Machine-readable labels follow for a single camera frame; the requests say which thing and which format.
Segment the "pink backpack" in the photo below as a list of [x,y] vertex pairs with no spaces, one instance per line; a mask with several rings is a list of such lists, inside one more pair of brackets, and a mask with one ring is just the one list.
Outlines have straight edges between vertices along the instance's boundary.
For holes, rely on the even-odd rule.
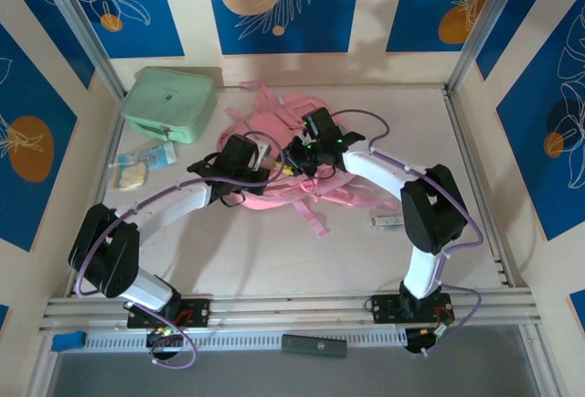
[[[271,138],[270,156],[261,164],[269,168],[273,177],[275,162],[280,162],[279,147],[286,147],[292,138],[303,129],[302,117],[318,108],[330,107],[321,99],[302,92],[279,95],[257,82],[244,82],[243,89],[256,91],[257,97],[250,113],[243,114],[234,108],[228,108],[233,124],[218,138],[218,147],[222,148],[233,134],[245,134],[259,131]],[[371,208],[396,211],[399,202],[395,199],[381,199],[374,196],[368,186],[357,185],[355,177],[330,166],[322,166],[315,177],[300,175],[288,177],[280,175],[268,185],[261,196],[246,191],[241,195],[231,194],[227,197],[229,204],[240,204],[247,209],[266,210],[284,206],[294,207],[310,224],[315,233],[324,237],[325,225],[315,217],[307,202],[329,201],[350,208]]]

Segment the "mint green storage case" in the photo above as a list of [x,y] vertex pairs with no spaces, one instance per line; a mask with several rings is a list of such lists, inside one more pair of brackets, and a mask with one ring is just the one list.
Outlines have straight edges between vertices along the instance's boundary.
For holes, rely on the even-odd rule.
[[148,67],[125,96],[121,114],[139,134],[193,144],[205,132],[217,102],[209,77]]

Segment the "clear plastic supply bag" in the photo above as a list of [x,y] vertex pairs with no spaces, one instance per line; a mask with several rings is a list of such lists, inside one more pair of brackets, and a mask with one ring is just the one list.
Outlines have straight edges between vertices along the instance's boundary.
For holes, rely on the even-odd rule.
[[143,150],[120,154],[110,164],[112,187],[131,190],[146,184],[151,171],[174,165],[177,162],[173,142],[164,142]]

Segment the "dark green remote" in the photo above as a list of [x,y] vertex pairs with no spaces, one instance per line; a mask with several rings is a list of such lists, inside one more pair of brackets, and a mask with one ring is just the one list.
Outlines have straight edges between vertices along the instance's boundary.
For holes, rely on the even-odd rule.
[[289,354],[343,359],[347,356],[347,343],[341,339],[283,334],[281,350]]

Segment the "blue tape piece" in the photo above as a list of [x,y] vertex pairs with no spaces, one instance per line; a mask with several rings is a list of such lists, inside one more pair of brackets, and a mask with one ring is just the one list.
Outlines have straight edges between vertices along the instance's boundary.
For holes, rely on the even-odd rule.
[[51,339],[50,350],[53,353],[63,351],[82,349],[86,344],[87,333],[84,331],[74,331],[54,335]]

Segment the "aluminium table side rail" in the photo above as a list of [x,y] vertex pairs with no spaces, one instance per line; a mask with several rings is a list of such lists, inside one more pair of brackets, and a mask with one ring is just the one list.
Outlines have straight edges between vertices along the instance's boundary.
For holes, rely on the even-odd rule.
[[118,101],[117,113],[112,123],[112,128],[108,133],[106,139],[106,145],[104,153],[98,162],[98,168],[96,173],[95,182],[90,193],[89,207],[93,206],[97,202],[101,202],[104,198],[107,181],[108,181],[108,170],[112,159],[115,157],[120,138],[122,136],[122,130],[124,126],[124,120],[122,117],[122,103],[127,95],[127,91],[122,92],[122,97]]
[[465,118],[461,101],[455,96],[454,92],[449,91],[447,88],[443,89],[443,98],[461,151],[466,174],[471,184],[486,241],[495,263],[503,271],[504,281],[502,284],[510,288],[525,287],[526,283],[517,269],[507,239],[503,237],[491,208],[490,188],[470,125]]

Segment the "aluminium frame rail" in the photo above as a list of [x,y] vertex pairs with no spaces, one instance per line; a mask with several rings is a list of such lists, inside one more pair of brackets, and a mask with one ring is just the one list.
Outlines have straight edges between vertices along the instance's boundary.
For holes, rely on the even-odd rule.
[[[526,291],[486,292],[470,325],[540,324],[542,318]],[[220,297],[209,305],[207,327],[216,331],[237,329],[321,329],[373,327],[363,296],[354,297]],[[126,329],[128,311],[123,302],[99,298],[51,299],[39,324],[50,331]]]

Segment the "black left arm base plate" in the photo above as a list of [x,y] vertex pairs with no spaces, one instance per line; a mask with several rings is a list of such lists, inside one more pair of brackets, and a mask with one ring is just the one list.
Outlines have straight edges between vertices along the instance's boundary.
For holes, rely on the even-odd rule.
[[[210,300],[179,299],[163,307],[158,314],[178,327],[207,327],[210,316]],[[127,308],[129,315],[126,326],[130,329],[147,329],[161,327],[164,322],[142,311],[137,306]]]

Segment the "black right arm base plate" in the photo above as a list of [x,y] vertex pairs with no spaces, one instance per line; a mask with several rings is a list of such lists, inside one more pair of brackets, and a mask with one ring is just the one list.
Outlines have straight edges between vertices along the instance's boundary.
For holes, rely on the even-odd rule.
[[445,293],[424,299],[407,295],[373,295],[370,303],[376,324],[451,324],[455,319],[451,298]]

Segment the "aluminium corner post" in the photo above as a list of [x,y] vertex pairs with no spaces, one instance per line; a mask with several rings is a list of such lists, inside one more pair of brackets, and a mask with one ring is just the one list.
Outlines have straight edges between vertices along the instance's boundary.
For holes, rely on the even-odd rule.
[[463,45],[461,55],[454,65],[449,79],[444,84],[444,91],[447,97],[451,98],[462,85],[468,70],[474,64],[508,1],[485,1],[484,8],[476,20],[467,41]]
[[90,58],[101,80],[118,103],[122,102],[125,90],[122,86],[110,57],[102,45],[87,14],[83,10],[79,0],[54,0],[59,12],[64,16],[69,28],[79,41],[83,50]]

